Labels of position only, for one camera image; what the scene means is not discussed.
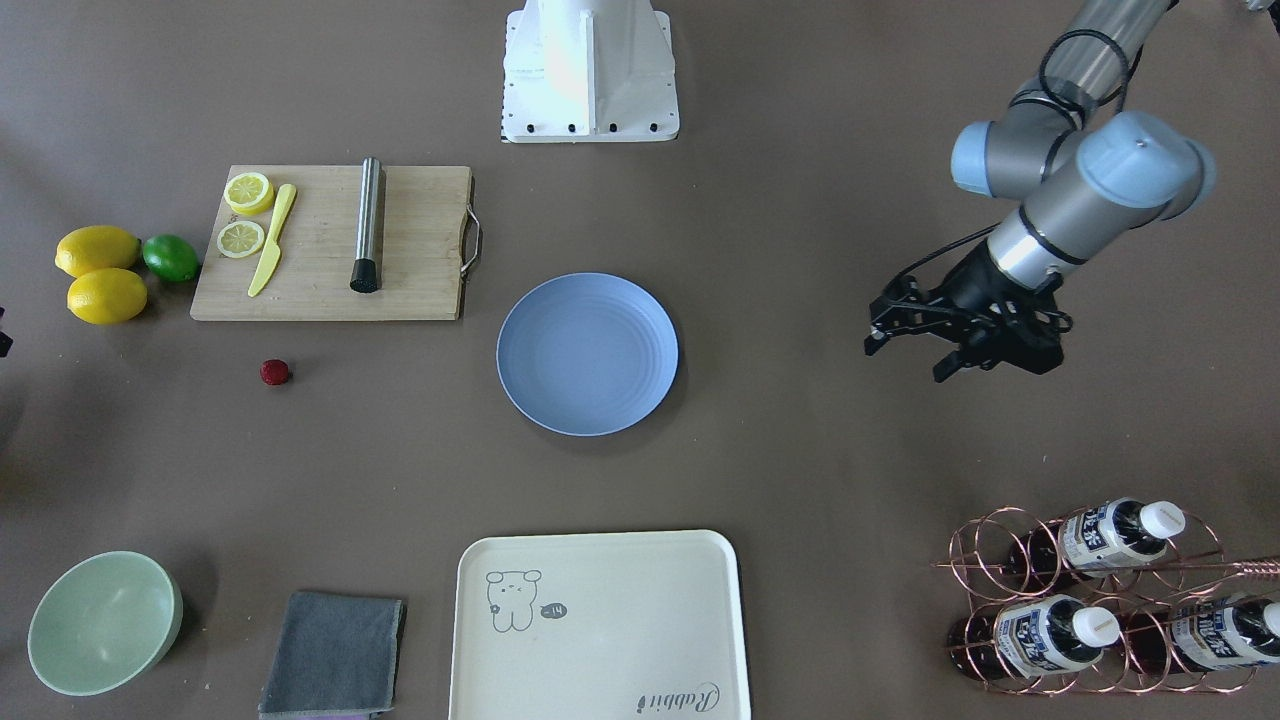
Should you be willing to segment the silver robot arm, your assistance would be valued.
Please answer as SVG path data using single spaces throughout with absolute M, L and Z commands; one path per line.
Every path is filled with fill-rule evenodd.
M 914 266 L 870 304 L 864 341 L 932 334 L 952 345 L 932 370 L 1007 364 L 1044 374 L 1064 360 L 1073 319 L 1056 295 L 1123 233 L 1180 217 L 1215 187 L 1212 152 L 1166 122 L 1126 108 L 1146 40 L 1170 1 L 1087 1 L 998 120 L 957 136 L 954 183 L 1015 202 L 998 223 L 948 245 L 966 256 L 932 290 Z

